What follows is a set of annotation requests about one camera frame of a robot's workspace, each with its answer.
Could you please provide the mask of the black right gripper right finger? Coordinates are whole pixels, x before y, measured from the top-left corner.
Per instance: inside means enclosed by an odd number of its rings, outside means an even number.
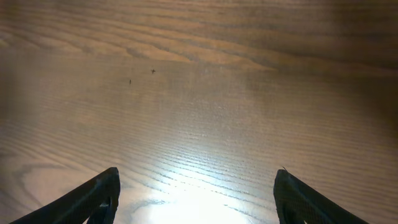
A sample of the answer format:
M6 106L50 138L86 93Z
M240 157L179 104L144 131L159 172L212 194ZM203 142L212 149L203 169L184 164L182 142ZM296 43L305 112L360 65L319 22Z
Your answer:
M273 194L280 224L368 224L285 169L277 171Z

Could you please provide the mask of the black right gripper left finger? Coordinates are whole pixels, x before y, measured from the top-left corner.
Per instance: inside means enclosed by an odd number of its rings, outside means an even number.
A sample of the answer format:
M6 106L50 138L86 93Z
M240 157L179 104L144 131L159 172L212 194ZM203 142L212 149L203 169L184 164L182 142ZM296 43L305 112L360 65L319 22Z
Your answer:
M113 224L120 191L119 171L116 167L110 167L11 224Z

